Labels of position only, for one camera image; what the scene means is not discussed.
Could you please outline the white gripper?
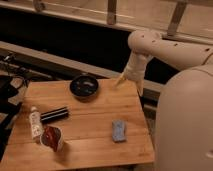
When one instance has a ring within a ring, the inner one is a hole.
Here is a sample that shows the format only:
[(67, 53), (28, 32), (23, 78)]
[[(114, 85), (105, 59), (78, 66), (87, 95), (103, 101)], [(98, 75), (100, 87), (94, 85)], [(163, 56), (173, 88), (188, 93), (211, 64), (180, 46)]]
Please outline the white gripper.
[(143, 96), (144, 89), (144, 76), (148, 57), (132, 52), (129, 60), (124, 68), (123, 73), (118, 77), (115, 82), (115, 87), (122, 84), (126, 79), (136, 82), (136, 87), (139, 95)]

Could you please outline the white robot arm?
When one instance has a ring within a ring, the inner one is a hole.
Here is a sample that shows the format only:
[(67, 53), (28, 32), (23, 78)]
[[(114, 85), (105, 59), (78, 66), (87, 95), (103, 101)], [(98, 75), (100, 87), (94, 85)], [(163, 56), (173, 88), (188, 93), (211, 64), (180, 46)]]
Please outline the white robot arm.
[(136, 30), (128, 46), (131, 53), (119, 82), (131, 80), (142, 90), (151, 56), (179, 70), (158, 100), (155, 171), (213, 171), (213, 45)]

